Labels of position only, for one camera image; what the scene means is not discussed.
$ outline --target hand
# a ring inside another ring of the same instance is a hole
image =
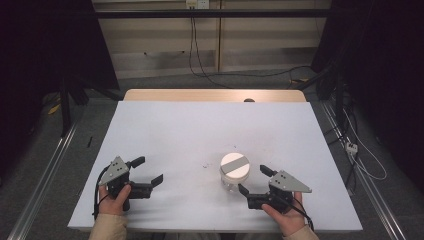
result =
[[[107,196],[99,206],[99,213],[111,214],[111,215],[122,215],[123,214],[123,205],[128,195],[131,192],[131,186],[129,184],[125,185],[122,190],[119,192],[116,199],[109,195],[109,192],[106,189],[105,185],[99,186],[99,199],[103,199]]]
[[[300,203],[302,203],[302,193],[301,192],[295,192],[294,198],[297,199]],[[301,205],[294,201],[293,206],[297,207],[298,209],[302,209]],[[290,209],[285,214],[281,214],[268,204],[263,204],[262,209],[274,219],[280,226],[280,230],[283,233],[285,237],[292,235],[293,233],[299,231],[301,228],[305,226],[305,219],[304,217],[298,213],[297,211]]]

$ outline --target black curtain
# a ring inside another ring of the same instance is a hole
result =
[[[333,4],[348,4],[347,0]],[[360,44],[343,79],[364,110],[376,136],[398,166],[424,191],[424,17],[419,1],[376,0],[366,17]],[[320,71],[335,54],[349,22],[328,22],[313,67]]]
[[[119,88],[97,19],[61,11],[94,9],[90,0],[0,1],[0,173],[24,149],[43,96],[59,91],[63,77]]]

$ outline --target white table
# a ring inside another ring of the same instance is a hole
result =
[[[130,180],[164,174],[150,199],[130,200],[128,228],[153,232],[278,232],[244,196],[222,188],[221,158],[244,154],[251,172],[244,186],[268,191],[265,164],[285,170],[312,188],[304,206],[317,231],[362,230],[309,103],[123,101],[118,104],[96,162],[68,227],[90,230],[98,174],[121,156],[146,163]]]

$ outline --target gray carpet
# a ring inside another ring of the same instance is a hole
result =
[[[273,74],[275,71],[252,71],[248,74]],[[308,78],[313,75],[308,69],[298,69],[291,74],[293,79]],[[290,84],[289,74],[269,77],[213,76],[211,79],[220,84],[237,89],[285,89]],[[123,94],[130,88],[221,88],[205,78],[193,75],[168,76],[120,81]],[[66,152],[57,174],[35,218],[27,239],[87,239],[88,233],[67,228],[68,221],[79,199],[91,167],[107,132],[117,103],[93,91],[87,91],[90,102],[87,106],[74,106],[75,111],[83,110],[81,122]],[[323,132],[331,129],[321,103],[317,100],[314,88],[305,90]],[[47,115],[51,105],[45,106],[39,123],[31,136],[31,143],[17,159],[18,164],[7,176],[2,176],[0,188],[0,238],[6,239],[12,230],[32,190],[38,183],[48,164],[61,133],[60,111]],[[382,161],[388,178],[375,181],[385,200],[399,220],[407,239],[424,239],[424,196],[409,179],[397,168],[390,153],[379,145],[366,116],[356,110],[359,135],[367,147]],[[336,135],[326,135],[332,141]],[[337,142],[329,146],[343,179],[346,179],[350,164],[341,145]],[[381,175],[380,167],[365,151],[360,156],[371,173]],[[380,216],[372,206],[360,181],[351,197],[364,230],[349,234],[319,233],[320,239],[391,239],[383,226]],[[149,239],[150,233],[130,233],[128,239]]]

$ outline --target cylindrical object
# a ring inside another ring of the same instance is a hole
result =
[[[221,160],[221,180],[228,191],[237,191],[237,185],[249,176],[249,160],[240,153],[229,153]]]

